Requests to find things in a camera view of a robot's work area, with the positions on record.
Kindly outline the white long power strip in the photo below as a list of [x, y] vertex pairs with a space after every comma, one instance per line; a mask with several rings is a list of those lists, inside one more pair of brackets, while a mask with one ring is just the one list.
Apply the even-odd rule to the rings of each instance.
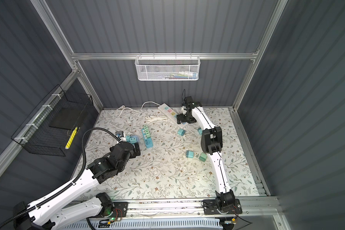
[[188, 123], [181, 122], [180, 124], [177, 123], [177, 115], [172, 108], [170, 108], [167, 104], [163, 103], [162, 105], [158, 106], [158, 110], [166, 116], [174, 125], [178, 126], [181, 129], [184, 129], [188, 126]]

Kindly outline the lavender square power socket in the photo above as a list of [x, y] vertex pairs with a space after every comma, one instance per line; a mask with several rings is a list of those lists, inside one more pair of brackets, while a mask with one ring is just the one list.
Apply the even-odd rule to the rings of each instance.
[[131, 144], [136, 144], [139, 142], [139, 137], [136, 135], [132, 135], [132, 136], [127, 135], [125, 139], [126, 139], [126, 142], [131, 143]]

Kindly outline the teal power strip with USB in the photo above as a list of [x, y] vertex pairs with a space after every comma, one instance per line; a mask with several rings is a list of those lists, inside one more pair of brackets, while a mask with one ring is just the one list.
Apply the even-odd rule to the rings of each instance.
[[146, 145], [146, 148], [152, 148], [153, 147], [153, 142], [151, 139], [151, 135], [149, 132], [149, 129], [147, 127], [147, 125], [144, 125], [143, 128], [141, 129], [142, 135], [143, 135], [143, 139]]

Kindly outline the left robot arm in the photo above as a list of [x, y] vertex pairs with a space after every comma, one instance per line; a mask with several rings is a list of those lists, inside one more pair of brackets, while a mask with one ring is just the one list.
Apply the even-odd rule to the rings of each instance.
[[17, 204], [13, 226], [16, 230], [56, 230], [90, 217], [116, 218], [122, 216], [105, 192], [92, 199], [68, 206], [75, 198], [104, 181], [118, 175], [130, 159], [140, 156], [138, 143], [121, 141], [109, 153], [90, 163], [80, 177], [75, 177], [48, 195], [29, 204]]

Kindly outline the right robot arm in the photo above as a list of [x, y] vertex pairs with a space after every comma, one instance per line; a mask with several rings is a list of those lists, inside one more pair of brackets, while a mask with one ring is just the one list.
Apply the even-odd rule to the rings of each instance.
[[216, 185], [217, 209], [226, 213], [235, 207], [235, 194], [229, 184], [222, 158], [222, 129], [211, 122], [200, 102], [195, 102], [192, 97], [184, 97], [181, 107], [182, 113], [177, 115], [177, 123], [198, 123], [202, 130], [201, 148], [210, 160]]

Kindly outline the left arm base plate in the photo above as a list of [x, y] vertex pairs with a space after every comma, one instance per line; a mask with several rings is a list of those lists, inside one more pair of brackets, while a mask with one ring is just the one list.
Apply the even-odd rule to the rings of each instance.
[[100, 218], [124, 218], [128, 211], [128, 202], [114, 202], [102, 205], [101, 212], [97, 215]]

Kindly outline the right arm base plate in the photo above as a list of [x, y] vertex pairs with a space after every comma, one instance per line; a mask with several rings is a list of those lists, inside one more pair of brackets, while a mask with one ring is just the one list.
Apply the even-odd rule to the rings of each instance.
[[235, 199], [233, 204], [220, 204], [217, 200], [205, 199], [201, 201], [205, 215], [239, 215], [242, 214], [242, 206], [239, 199]]

